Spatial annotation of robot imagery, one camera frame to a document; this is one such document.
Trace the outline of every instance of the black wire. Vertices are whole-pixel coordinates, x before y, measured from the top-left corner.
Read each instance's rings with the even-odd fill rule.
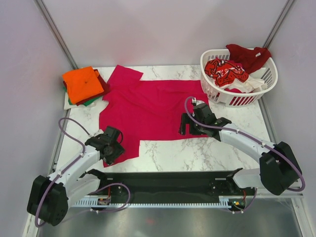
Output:
[[[123,133],[121,131],[119,133],[120,133],[120,142],[119,143],[121,144],[123,141]]]

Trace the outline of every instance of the basket rim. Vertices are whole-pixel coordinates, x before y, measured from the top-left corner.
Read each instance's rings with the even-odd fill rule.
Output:
[[[235,92],[225,91],[225,90],[220,89],[219,87],[213,85],[213,83],[209,81],[207,75],[205,74],[205,71],[204,71],[204,68],[203,68],[203,57],[204,57],[205,54],[207,54],[207,53],[209,53],[209,52],[218,51],[218,50],[224,50],[224,51],[228,51],[228,52],[229,52],[229,50],[226,49],[226,48],[224,48],[224,49],[210,49],[210,50],[207,50],[207,51],[205,51],[205,52],[202,54],[202,56],[201,56],[201,58],[200,58],[200,66],[201,66],[201,70],[202,70],[203,77],[206,79],[206,81],[208,82],[208,84],[209,84],[210,86],[212,86],[213,88],[219,90],[219,92],[224,93],[224,94],[228,94],[228,95],[239,96],[239,97],[250,96],[250,95],[251,95],[251,96],[256,96],[256,95],[261,95],[261,94],[264,94],[264,93],[269,92],[269,91],[272,90],[272,89],[275,87],[275,85],[277,84],[277,80],[278,80],[277,67],[276,67],[276,64],[275,64],[275,62],[273,61],[272,57],[270,57],[268,60],[270,60],[270,61],[272,62],[272,65],[273,65],[273,67],[274,67],[275,70],[276,70],[276,79],[275,79],[275,81],[273,82],[273,84],[272,84],[268,89],[266,89],[266,90],[259,91],[259,92],[254,92],[254,93],[235,93]]]

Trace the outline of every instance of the gray floor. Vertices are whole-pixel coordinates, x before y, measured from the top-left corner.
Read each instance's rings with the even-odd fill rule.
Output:
[[[71,208],[67,217],[82,208]],[[85,213],[40,237],[301,237],[291,200],[255,200],[244,214],[217,209],[128,208]]]

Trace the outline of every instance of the tabletop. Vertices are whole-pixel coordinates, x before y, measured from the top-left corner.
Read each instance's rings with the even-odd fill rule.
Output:
[[[130,67],[143,72],[141,80],[200,80],[200,65],[137,66]],[[107,81],[114,67],[96,68]],[[102,98],[95,101],[95,107],[75,108],[70,118],[81,123],[90,134],[99,130],[99,114],[108,102]],[[209,102],[216,117],[225,117],[241,129],[269,141],[268,132],[258,102],[246,107],[228,108],[223,104]],[[85,142],[88,135],[75,123],[69,121],[66,131]],[[56,168],[72,159],[81,146],[64,136]],[[237,168],[258,168],[259,164],[245,153],[213,138],[191,138],[177,141],[141,141],[139,157],[122,163],[103,167],[102,161],[94,164],[102,172],[157,172],[157,171],[219,171]]]

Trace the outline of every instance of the laundry basket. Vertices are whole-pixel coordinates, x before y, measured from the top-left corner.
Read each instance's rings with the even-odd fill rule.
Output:
[[[207,94],[208,99],[214,103],[223,102],[227,107],[241,107],[254,103],[256,100],[260,99],[264,93],[272,90],[277,83],[277,68],[272,60],[269,58],[264,64],[263,68],[265,71],[261,76],[267,84],[267,89],[262,90],[260,88],[255,89],[251,93],[233,93],[222,90],[215,86],[210,80],[213,80],[207,76],[204,72],[205,65],[208,61],[215,59],[229,60],[229,50],[228,49],[212,49],[204,52],[201,56],[201,85],[204,93]]]

